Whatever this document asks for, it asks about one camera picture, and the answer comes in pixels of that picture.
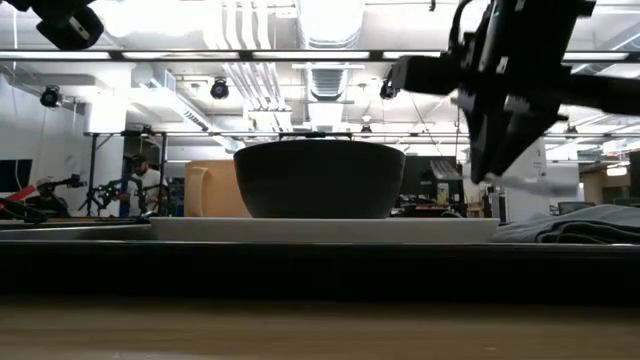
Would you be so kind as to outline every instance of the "white tray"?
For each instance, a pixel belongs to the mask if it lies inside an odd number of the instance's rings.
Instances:
[[[151,218],[162,241],[319,243],[319,244],[470,244],[486,243],[498,219],[391,218],[231,219]]]

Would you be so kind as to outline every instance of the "folded towel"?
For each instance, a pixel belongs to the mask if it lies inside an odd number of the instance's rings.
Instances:
[[[640,245],[640,209],[600,205],[499,227],[492,242]]]

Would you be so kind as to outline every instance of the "table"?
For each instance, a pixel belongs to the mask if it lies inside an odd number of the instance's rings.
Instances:
[[[0,358],[634,359],[624,308],[0,300]]]

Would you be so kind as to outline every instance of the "ceiling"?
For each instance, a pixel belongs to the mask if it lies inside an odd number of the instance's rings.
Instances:
[[[104,18],[111,32],[99,40],[95,49],[207,49],[203,40],[203,29],[211,22],[207,12],[207,3],[217,0],[128,0],[128,3],[142,5],[140,14],[118,13],[118,2],[98,0],[92,4],[96,12]],[[299,48],[297,21],[293,1],[266,0],[269,6],[269,39],[276,49]],[[398,50],[441,50],[447,45],[451,19],[457,0],[438,1],[435,12],[429,12],[430,1],[417,0],[365,0],[365,13],[362,31],[357,47],[361,49],[398,49]],[[472,30],[477,25],[485,0],[476,0],[465,10],[462,28]],[[241,19],[237,14],[238,24]],[[49,49],[51,45],[37,31],[38,19],[31,13],[14,12],[9,6],[0,6],[0,48]],[[117,24],[132,22],[144,31],[132,31],[120,36]],[[589,19],[578,21],[569,49],[581,51],[612,50],[621,42],[640,34],[640,0],[601,0],[598,1],[594,15]],[[233,87],[231,81],[230,96],[224,100],[213,100],[209,95],[210,84],[216,76],[224,76],[225,72],[219,63],[155,63],[138,64],[138,69],[150,67],[154,74],[162,74],[169,70],[178,80],[178,92],[186,97],[200,112],[210,117],[213,123],[233,129],[242,129],[242,115],[245,101]],[[301,125],[308,120],[307,91],[304,71],[292,69],[291,63],[277,63],[277,74],[285,94],[286,103],[291,108],[291,121]],[[389,101],[382,101],[378,96],[380,79],[388,71],[388,64],[366,63],[361,70],[351,70],[349,84],[342,111],[341,127],[359,130],[363,124],[363,116],[371,117],[370,123],[374,131],[423,131],[454,132],[458,119],[458,111],[448,98],[401,92]],[[129,84],[114,76],[122,70],[131,70],[132,64],[104,63],[29,63],[18,64],[20,71],[28,71],[33,76],[46,74],[88,74],[95,76],[111,89],[128,88]],[[623,77],[640,75],[638,65],[615,65],[603,74]],[[172,130],[193,130],[183,119],[171,109],[167,109],[162,101],[153,99],[140,89],[129,91],[133,105],[128,114],[131,123],[150,123],[154,128]],[[624,128],[634,125],[634,118],[603,117],[592,121],[599,114],[597,111],[566,107],[563,109],[570,116],[573,124],[581,132],[608,132],[635,130]],[[229,121],[229,116],[237,117]],[[460,122],[461,131],[466,132],[464,121]],[[552,131],[561,132],[566,124],[558,124]]]

